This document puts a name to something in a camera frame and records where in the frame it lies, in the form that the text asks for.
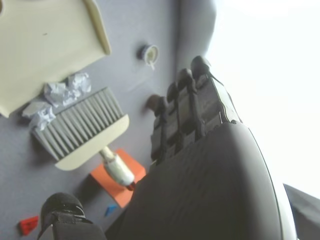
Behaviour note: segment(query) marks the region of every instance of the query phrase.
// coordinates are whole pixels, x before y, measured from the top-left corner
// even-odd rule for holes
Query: orange box
[[[116,153],[122,158],[128,168],[134,174],[134,182],[137,183],[145,175],[145,168],[133,159],[129,154],[127,154],[123,149],[118,149]],[[129,191],[124,186],[116,183],[106,172],[104,165],[101,163],[96,167],[91,173],[91,176],[104,188],[113,199],[119,204],[121,208],[124,208],[131,200],[133,191]]]

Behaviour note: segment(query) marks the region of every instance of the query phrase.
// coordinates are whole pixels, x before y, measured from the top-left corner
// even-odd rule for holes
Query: brush handle
[[[125,187],[134,183],[135,175],[118,154],[111,151],[107,146],[100,151],[100,154],[106,172],[116,183]]]

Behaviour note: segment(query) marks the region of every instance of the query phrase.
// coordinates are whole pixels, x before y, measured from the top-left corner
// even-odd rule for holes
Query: blue plastic piece
[[[109,216],[110,214],[112,214],[112,213],[116,210],[117,207],[118,207],[118,206],[117,206],[116,204],[111,204],[111,205],[109,205],[108,208],[107,208],[106,211],[105,211],[104,216],[107,217],[107,216]]]

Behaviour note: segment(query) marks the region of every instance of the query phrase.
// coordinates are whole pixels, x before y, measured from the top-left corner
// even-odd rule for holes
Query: brush
[[[57,168],[70,171],[98,152],[104,156],[110,151],[106,145],[128,126],[128,115],[124,115],[110,89],[104,88],[57,114],[44,130],[34,128],[32,134],[58,161]]]

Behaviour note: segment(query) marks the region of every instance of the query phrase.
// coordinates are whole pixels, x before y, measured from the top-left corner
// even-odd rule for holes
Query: gray table surface
[[[97,3],[112,54],[84,71],[92,79],[92,92],[110,87],[130,117],[128,130],[109,146],[114,150],[125,149],[148,169],[154,115],[145,109],[145,103],[152,94],[165,95],[174,80],[178,1],[97,0]],[[155,71],[137,59],[137,50],[144,44],[159,47]],[[114,201],[88,177],[100,163],[99,156],[73,171],[57,169],[55,160],[30,135],[21,110],[10,118],[0,116],[0,239],[20,239],[18,222],[38,215],[45,200],[56,192],[75,194],[82,201],[87,218],[106,230],[121,209],[104,216],[108,204]],[[38,232],[39,226],[23,239],[35,239]]]

